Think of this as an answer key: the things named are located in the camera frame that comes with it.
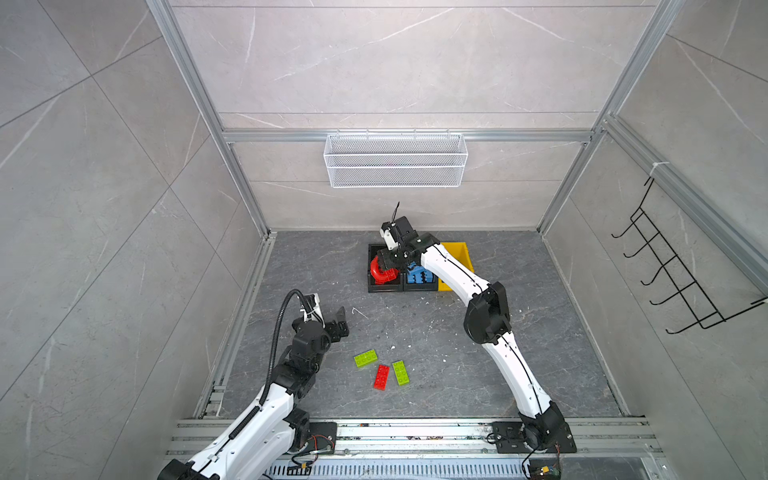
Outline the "blue lego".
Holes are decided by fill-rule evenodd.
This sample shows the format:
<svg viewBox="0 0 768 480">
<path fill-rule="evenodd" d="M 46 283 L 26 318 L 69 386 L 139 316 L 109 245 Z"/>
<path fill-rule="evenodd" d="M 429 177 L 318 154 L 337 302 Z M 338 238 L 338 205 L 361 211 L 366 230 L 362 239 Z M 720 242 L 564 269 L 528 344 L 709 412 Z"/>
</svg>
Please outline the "blue lego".
<svg viewBox="0 0 768 480">
<path fill-rule="evenodd" d="M 431 271 L 415 263 L 412 263 L 409 265 L 407 276 L 406 276 L 407 284 L 421 285 L 421 284 L 430 284 L 433 282 L 434 282 L 434 276 Z"/>
</svg>

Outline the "black bin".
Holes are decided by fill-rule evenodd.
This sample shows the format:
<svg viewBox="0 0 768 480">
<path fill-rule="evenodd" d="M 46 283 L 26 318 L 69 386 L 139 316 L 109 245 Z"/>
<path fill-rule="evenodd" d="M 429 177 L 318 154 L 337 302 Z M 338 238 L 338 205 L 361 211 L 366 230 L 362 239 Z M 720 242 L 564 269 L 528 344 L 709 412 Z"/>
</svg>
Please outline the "black bin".
<svg viewBox="0 0 768 480">
<path fill-rule="evenodd" d="M 411 262 L 403 276 L 405 292 L 437 291 L 438 278 L 423 266 Z"/>
<path fill-rule="evenodd" d="M 388 282 L 385 283 L 378 283 L 376 281 L 376 277 L 371 273 L 372 262 L 378 258 L 378 252 L 385 248 L 385 244 L 371 243 L 368 245 L 367 289 L 369 293 L 390 293 L 404 291 L 405 276 L 403 275 L 402 271 L 398 271 L 395 277 L 391 278 Z"/>
</svg>

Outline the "red arch lego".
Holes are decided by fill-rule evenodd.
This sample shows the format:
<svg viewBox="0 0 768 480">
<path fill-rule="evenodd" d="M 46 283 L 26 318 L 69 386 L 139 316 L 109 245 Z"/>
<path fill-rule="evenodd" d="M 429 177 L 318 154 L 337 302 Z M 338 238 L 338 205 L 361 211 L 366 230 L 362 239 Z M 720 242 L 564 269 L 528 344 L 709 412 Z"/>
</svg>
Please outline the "red arch lego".
<svg viewBox="0 0 768 480">
<path fill-rule="evenodd" d="M 380 265 L 379 256 L 376 255 L 369 264 L 369 272 L 371 277 L 374 279 L 374 283 L 376 285 L 384 285 L 391 282 L 394 282 L 395 280 L 398 280 L 400 277 L 400 272 L 396 268 L 391 268 L 388 270 L 385 270 Z"/>
</svg>

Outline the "yellow plastic bin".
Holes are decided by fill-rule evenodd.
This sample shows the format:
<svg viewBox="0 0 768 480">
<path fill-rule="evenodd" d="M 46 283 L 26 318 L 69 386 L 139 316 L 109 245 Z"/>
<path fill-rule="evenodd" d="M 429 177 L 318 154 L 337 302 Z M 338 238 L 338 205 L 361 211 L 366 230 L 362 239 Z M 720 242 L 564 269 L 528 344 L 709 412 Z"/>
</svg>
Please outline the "yellow plastic bin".
<svg viewBox="0 0 768 480">
<path fill-rule="evenodd" d="M 450 253 L 461 265 L 473 272 L 474 267 L 470 258 L 470 252 L 465 242 L 442 242 L 441 245 Z M 438 290 L 440 292 L 450 292 L 451 288 L 438 277 Z"/>
</svg>

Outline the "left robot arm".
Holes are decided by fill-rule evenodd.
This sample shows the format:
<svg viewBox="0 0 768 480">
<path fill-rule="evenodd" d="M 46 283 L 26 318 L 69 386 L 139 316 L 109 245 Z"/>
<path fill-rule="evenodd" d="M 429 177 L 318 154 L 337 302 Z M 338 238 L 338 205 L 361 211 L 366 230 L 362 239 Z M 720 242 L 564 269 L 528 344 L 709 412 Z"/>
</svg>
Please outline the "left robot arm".
<svg viewBox="0 0 768 480">
<path fill-rule="evenodd" d="M 331 320 L 319 297 L 290 290 L 278 310 L 263 387 L 249 406 L 190 460 L 171 460 L 160 479 L 257 479 L 310 438 L 309 414 L 298 407 L 315 383 L 332 344 L 350 333 L 346 310 Z"/>
</svg>

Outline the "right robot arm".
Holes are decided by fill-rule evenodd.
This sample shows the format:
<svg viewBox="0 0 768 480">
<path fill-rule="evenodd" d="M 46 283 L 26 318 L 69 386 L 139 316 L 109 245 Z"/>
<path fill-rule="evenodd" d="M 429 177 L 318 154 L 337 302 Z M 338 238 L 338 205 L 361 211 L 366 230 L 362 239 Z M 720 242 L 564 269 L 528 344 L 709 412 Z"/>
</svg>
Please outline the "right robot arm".
<svg viewBox="0 0 768 480">
<path fill-rule="evenodd" d="M 533 451 L 552 447 L 567 422 L 517 345 L 504 286 L 466 268 L 434 235 L 418 233 L 405 216 L 384 222 L 380 236 L 386 247 L 377 252 L 377 271 L 404 271 L 414 264 L 451 288 L 466 306 L 465 332 L 488 352 L 513 394 L 526 444 Z"/>
</svg>

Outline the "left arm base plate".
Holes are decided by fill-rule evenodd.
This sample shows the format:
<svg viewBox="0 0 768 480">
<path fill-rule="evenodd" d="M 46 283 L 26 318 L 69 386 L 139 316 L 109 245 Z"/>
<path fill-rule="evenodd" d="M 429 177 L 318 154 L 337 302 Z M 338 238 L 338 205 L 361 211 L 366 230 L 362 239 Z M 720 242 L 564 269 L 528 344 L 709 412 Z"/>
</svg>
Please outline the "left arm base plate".
<svg viewBox="0 0 768 480">
<path fill-rule="evenodd" d="M 319 455 L 334 453 L 338 424 L 331 421 L 309 422 L 293 429 L 294 439 L 288 452 Z"/>
</svg>

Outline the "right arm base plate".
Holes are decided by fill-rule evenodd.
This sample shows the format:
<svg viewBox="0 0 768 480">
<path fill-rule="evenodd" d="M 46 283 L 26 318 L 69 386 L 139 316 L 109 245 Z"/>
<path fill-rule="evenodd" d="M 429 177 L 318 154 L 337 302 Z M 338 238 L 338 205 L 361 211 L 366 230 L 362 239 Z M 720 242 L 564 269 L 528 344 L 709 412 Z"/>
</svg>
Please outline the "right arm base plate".
<svg viewBox="0 0 768 480">
<path fill-rule="evenodd" d="M 522 421 L 497 421 L 491 424 L 491 432 L 486 435 L 485 441 L 494 445 L 500 454 L 522 454 L 534 451 L 554 454 L 578 451 L 568 423 L 564 423 L 548 436 L 539 438 L 531 426 L 525 425 Z"/>
</svg>

